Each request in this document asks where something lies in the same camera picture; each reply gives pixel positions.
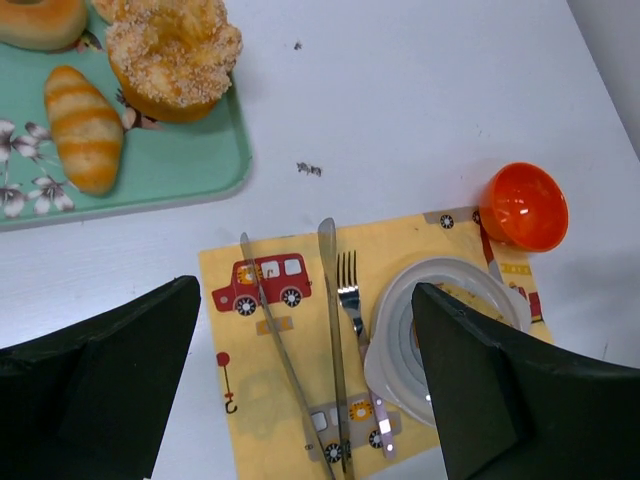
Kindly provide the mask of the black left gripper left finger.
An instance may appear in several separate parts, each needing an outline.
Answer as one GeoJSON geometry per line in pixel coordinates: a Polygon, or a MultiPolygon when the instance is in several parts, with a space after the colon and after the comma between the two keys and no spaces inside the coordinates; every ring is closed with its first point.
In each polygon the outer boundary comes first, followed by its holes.
{"type": "Polygon", "coordinates": [[[3,348],[2,478],[151,478],[200,304],[184,275],[3,348]]]}

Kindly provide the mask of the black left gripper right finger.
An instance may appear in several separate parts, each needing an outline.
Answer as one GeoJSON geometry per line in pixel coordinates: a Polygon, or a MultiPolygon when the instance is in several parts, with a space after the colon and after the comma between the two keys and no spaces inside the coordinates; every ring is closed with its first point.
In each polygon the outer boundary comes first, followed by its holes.
{"type": "Polygon", "coordinates": [[[451,479],[635,479],[639,372],[500,323],[430,283],[412,293],[451,479]]]}

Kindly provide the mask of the toast slice bread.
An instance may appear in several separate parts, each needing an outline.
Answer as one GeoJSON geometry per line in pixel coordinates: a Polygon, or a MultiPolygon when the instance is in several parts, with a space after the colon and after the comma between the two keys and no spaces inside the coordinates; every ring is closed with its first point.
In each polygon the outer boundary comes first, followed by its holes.
{"type": "Polygon", "coordinates": [[[480,295],[453,284],[441,283],[438,287],[456,300],[462,302],[465,306],[505,325],[512,326],[508,318],[480,295]]]}

